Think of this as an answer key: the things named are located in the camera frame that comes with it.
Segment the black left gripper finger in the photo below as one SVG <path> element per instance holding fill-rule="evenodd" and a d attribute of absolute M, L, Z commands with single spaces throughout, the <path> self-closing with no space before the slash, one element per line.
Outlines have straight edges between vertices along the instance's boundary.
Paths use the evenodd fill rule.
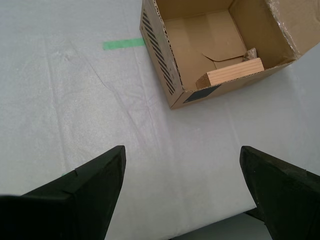
<path fill-rule="evenodd" d="M 126 169 L 115 146 L 73 171 L 23 195 L 1 195 L 2 240 L 103 240 Z"/>
<path fill-rule="evenodd" d="M 274 240 L 320 238 L 320 177 L 251 146 L 239 158 L 256 204 L 251 216 L 263 220 Z"/>

